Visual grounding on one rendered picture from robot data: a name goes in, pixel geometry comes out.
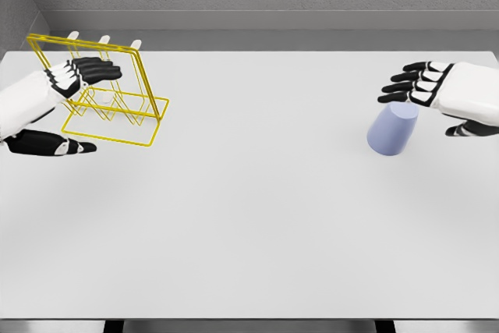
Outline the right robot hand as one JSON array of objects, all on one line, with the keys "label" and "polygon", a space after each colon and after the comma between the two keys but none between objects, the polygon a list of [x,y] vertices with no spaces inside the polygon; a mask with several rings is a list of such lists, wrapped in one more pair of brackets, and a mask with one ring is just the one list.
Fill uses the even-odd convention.
[{"label": "right robot hand", "polygon": [[468,62],[414,62],[391,77],[377,101],[409,102],[462,122],[449,137],[499,135],[499,68]]}]

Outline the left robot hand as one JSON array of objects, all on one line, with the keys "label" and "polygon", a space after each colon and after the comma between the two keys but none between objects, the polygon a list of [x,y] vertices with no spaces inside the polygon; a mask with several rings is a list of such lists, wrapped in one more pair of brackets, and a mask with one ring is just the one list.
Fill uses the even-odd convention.
[{"label": "left robot hand", "polygon": [[56,133],[29,129],[73,98],[83,88],[122,77],[119,66],[99,57],[66,60],[36,71],[0,91],[0,143],[14,154],[60,157],[89,154],[94,143],[79,142]]}]

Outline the lavender blue cup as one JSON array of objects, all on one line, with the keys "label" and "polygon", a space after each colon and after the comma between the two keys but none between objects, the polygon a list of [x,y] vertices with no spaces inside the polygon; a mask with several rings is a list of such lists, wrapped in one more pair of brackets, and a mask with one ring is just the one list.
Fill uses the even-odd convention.
[{"label": "lavender blue cup", "polygon": [[395,156],[403,152],[416,126],[419,109],[415,104],[386,104],[369,128],[366,139],[378,154]]}]

